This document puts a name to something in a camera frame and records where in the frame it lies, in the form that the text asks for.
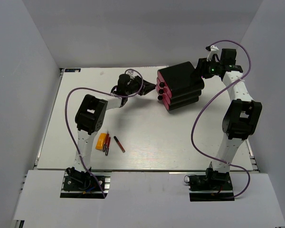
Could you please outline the pink top drawer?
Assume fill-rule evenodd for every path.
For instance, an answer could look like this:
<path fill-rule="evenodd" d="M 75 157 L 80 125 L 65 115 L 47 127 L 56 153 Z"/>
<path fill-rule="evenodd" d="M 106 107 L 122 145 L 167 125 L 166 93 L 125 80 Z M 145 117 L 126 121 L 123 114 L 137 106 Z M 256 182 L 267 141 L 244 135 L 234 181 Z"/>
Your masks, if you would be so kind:
<path fill-rule="evenodd" d="M 165 87 L 165 80 L 163 79 L 161 72 L 159 70 L 157 71 L 157 86 L 159 88 Z"/>

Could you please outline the black drawer organizer cabinet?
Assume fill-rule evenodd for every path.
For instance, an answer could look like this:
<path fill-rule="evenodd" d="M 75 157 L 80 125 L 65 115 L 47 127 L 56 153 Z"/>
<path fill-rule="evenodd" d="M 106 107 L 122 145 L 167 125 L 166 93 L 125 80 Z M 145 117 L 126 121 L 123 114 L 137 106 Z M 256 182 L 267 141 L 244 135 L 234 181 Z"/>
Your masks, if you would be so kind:
<path fill-rule="evenodd" d="M 189 61 L 159 69 L 172 93 L 171 111 L 199 101 L 205 84 L 201 77 L 193 75 L 194 70 Z"/>

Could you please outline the red lip gloss tube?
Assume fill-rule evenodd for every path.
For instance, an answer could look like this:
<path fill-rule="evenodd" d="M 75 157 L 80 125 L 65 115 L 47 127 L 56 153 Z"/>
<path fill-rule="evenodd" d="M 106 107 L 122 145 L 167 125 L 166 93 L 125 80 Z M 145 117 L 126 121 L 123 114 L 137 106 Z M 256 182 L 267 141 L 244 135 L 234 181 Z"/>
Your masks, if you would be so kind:
<path fill-rule="evenodd" d="M 120 143 L 120 141 L 118 140 L 118 138 L 116 136 L 114 136 L 114 140 L 116 141 L 117 145 L 119 146 L 120 150 L 125 153 L 125 149 L 122 146 L 122 144 Z"/>

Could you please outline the orange makeup compact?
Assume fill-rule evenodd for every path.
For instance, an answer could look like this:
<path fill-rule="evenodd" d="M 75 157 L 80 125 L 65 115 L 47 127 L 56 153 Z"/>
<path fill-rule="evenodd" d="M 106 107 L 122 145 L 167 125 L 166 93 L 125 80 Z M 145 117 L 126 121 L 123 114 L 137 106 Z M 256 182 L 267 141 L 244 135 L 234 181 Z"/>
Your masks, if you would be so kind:
<path fill-rule="evenodd" d="M 100 133 L 98 140 L 97 140 L 97 143 L 96 143 L 96 146 L 95 146 L 96 150 L 100 150 L 100 151 L 103 150 L 104 143 L 106 141 L 106 136 L 107 136 L 106 133 Z"/>

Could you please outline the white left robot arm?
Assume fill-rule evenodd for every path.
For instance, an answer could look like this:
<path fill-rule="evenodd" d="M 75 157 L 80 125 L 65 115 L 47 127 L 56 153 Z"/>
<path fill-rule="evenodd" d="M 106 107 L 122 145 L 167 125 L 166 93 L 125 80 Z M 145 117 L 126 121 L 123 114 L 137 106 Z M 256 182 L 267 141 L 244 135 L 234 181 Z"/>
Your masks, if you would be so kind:
<path fill-rule="evenodd" d="M 123 107 L 130 95 L 146 95 L 156 87 L 155 84 L 142 80 L 139 76 L 119 75 L 108 97 L 103 99 L 85 95 L 76 115 L 77 149 L 73 167 L 76 171 L 91 170 L 91 153 L 94 138 L 104 123 L 105 112 Z"/>

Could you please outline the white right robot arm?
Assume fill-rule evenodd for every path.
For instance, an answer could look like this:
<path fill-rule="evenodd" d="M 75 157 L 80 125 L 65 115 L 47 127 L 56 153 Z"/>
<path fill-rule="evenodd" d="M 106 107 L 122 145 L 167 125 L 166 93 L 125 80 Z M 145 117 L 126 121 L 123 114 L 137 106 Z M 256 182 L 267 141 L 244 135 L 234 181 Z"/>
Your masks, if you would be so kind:
<path fill-rule="evenodd" d="M 238 148 L 255 132 L 262 104 L 254 101 L 246 88 L 242 67 L 236 65 L 235 49 L 220 50 L 215 45 L 206 49 L 209 54 L 199 59 L 196 73 L 202 78 L 219 76 L 230 98 L 230 106 L 222 121 L 223 140 L 216 158 L 206 170 L 205 184 L 214 190 L 227 181 Z"/>

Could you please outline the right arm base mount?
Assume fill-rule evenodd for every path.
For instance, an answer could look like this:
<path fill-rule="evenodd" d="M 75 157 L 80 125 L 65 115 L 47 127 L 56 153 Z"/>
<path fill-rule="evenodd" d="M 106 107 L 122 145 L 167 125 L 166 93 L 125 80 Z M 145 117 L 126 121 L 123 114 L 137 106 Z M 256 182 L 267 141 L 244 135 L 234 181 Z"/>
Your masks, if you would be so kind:
<path fill-rule="evenodd" d="M 208 170 L 204 175 L 187 174 L 184 183 L 189 186 L 191 202 L 234 201 L 230 174 Z"/>

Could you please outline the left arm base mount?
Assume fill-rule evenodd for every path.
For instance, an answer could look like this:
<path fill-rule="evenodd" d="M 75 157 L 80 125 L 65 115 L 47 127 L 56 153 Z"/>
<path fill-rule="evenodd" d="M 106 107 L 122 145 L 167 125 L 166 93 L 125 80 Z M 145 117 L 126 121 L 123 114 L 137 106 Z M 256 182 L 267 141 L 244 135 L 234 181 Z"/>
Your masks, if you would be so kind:
<path fill-rule="evenodd" d="M 96 175 L 96 179 L 88 172 L 67 168 L 63 178 L 60 198 L 65 199 L 104 199 L 110 188 L 111 177 Z"/>

